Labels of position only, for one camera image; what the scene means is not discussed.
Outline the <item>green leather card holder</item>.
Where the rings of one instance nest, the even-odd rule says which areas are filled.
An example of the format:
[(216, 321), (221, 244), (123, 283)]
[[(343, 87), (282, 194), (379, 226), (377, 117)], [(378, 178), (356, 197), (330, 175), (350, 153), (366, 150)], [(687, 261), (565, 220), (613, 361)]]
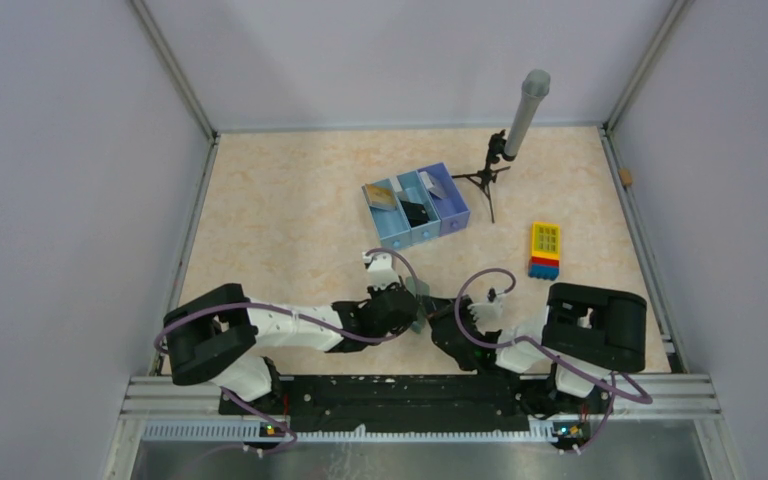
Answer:
[(428, 325), (428, 319), (436, 311), (435, 301), (431, 296), (431, 288), (423, 280), (415, 280), (412, 276), (405, 278), (405, 287), (417, 302), (416, 317), (410, 330), (415, 334), (420, 334)]

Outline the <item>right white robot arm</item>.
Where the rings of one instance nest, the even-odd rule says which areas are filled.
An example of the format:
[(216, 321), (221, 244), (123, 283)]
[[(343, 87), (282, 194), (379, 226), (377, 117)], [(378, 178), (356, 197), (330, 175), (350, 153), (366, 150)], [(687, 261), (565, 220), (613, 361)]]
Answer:
[(429, 298), (434, 345), (463, 371), (522, 374), (551, 361), (554, 378), (546, 385), (546, 397), (560, 412), (574, 411), (609, 374), (638, 373), (646, 366), (647, 303), (639, 295), (555, 283), (536, 319), (480, 331), (479, 322), (502, 317), (504, 298), (496, 290), (485, 302), (468, 295)]

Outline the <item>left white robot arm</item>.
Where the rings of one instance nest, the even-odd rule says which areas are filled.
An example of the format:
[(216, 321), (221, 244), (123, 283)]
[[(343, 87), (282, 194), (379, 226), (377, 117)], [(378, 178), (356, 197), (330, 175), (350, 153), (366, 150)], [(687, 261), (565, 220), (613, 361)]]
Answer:
[(368, 297), (302, 307), (254, 300), (239, 283), (226, 283), (168, 312), (153, 341), (178, 386), (212, 384), (257, 413), (279, 404), (274, 363), (258, 348), (355, 353), (398, 338), (417, 320), (421, 302), (396, 271), (410, 264), (383, 247), (363, 253)]

